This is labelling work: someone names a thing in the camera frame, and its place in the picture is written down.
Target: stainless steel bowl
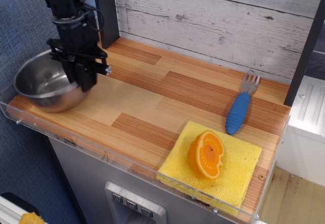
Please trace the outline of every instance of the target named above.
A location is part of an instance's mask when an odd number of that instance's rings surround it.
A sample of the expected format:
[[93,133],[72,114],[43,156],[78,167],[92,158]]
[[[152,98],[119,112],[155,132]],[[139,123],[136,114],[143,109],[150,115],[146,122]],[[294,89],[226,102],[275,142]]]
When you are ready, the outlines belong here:
[[80,103],[89,94],[70,83],[61,62],[51,59],[51,50],[28,60],[16,73],[15,89],[46,112],[61,112]]

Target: yellow object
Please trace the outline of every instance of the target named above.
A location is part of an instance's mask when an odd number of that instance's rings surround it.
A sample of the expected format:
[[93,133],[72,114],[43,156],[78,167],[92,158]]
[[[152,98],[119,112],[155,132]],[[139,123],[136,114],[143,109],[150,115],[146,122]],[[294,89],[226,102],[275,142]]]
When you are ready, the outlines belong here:
[[224,149],[219,137],[205,131],[191,143],[188,150],[189,167],[199,178],[216,179],[222,165]]
[[[207,130],[214,132],[224,147],[222,171],[215,180],[198,178],[190,169],[187,158],[190,144]],[[160,174],[157,174],[157,179],[219,210],[237,215],[238,211],[220,203],[217,199],[231,206],[241,207],[261,152],[262,149],[256,145],[189,121],[158,170]]]
[[45,222],[38,215],[33,213],[26,213],[21,216],[19,224],[45,224]]

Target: wooden countertop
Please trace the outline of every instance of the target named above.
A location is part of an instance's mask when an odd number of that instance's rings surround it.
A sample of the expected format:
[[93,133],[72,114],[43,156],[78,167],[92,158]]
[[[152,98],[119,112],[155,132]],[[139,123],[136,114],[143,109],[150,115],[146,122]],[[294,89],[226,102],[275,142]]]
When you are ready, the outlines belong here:
[[[162,165],[189,120],[225,133],[243,73],[123,38],[107,53],[113,73],[98,75],[97,85],[77,107],[45,113],[18,95],[10,105],[22,112],[9,108],[9,113],[85,151],[108,156],[95,149],[99,145],[153,170]],[[234,135],[263,149],[242,204],[250,214],[265,185],[258,175],[268,176],[289,115],[290,107],[283,105],[287,91],[287,85],[262,79]]]

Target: blue rubber grip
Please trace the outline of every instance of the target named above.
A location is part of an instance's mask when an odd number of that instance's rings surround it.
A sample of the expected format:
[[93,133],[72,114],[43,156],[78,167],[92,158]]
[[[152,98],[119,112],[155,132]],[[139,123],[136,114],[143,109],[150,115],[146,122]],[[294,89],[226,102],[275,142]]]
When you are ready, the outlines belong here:
[[225,130],[227,131],[227,134],[233,135],[242,126],[249,102],[249,93],[243,92],[237,96],[228,113],[227,120],[225,121]]

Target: white wood panel wall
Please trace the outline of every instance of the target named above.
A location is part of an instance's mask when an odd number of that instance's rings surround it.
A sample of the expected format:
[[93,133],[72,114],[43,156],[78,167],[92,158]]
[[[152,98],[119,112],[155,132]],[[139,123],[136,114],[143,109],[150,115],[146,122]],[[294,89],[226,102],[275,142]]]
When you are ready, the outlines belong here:
[[319,0],[116,0],[122,37],[290,84]]

